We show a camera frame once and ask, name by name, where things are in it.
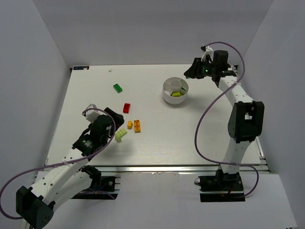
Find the lime green lego brick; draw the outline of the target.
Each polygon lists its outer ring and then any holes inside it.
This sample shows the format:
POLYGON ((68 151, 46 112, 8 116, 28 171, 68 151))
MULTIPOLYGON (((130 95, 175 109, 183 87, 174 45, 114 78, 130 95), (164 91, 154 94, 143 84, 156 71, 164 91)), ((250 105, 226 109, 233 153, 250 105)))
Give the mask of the lime green lego brick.
POLYGON ((174 92, 171 94, 172 97, 180 97, 183 96, 183 94, 181 94, 180 92, 174 92))

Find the green lego plate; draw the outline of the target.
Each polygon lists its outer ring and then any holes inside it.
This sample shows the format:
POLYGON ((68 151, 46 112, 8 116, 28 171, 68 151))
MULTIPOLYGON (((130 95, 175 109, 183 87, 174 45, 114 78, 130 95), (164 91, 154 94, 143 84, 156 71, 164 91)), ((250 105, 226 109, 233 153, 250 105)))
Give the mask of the green lego plate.
POLYGON ((123 91, 123 89, 117 83, 113 86, 113 88, 117 93, 121 93, 123 91))

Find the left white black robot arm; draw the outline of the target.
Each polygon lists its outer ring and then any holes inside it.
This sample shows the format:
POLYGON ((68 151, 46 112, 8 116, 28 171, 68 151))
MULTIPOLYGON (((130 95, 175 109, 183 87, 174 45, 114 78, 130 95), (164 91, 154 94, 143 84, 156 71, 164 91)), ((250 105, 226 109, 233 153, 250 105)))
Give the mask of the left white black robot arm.
POLYGON ((109 185, 115 178, 103 177, 89 162, 114 138, 124 124, 123 115, 94 105, 88 106, 82 114, 90 124, 72 144, 60 165, 29 188, 18 189, 16 212, 22 218, 20 228, 44 228, 55 211, 71 198, 116 199, 114 185, 109 185))

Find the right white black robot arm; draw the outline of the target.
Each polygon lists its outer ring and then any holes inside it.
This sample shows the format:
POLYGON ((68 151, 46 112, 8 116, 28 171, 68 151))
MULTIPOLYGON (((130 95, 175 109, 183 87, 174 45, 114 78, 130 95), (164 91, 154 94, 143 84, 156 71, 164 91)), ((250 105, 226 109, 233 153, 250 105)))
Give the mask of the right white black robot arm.
POLYGON ((213 51, 209 46, 202 50, 202 57, 195 58, 184 76, 192 79, 211 77, 232 105, 227 126, 230 141, 215 181, 220 185, 235 183, 247 148, 262 132, 264 104, 251 98, 239 84, 235 72, 229 69, 227 51, 213 51))

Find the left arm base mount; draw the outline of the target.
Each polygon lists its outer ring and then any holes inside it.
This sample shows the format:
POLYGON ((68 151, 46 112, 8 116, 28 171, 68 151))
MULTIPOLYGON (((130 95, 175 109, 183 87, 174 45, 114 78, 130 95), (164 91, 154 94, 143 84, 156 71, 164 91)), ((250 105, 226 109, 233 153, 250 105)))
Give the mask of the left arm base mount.
POLYGON ((94 181, 89 188, 72 199, 115 200, 120 190, 120 180, 120 177, 102 176, 99 181, 94 181))

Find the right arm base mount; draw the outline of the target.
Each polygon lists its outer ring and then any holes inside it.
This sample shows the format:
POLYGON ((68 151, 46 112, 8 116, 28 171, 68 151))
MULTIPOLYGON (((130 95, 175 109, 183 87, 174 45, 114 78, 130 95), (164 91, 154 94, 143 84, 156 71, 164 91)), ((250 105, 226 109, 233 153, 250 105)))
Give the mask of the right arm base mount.
POLYGON ((221 186, 215 180, 215 176, 200 176, 194 184, 199 187, 202 203, 245 202, 244 187, 240 177, 235 182, 221 186))

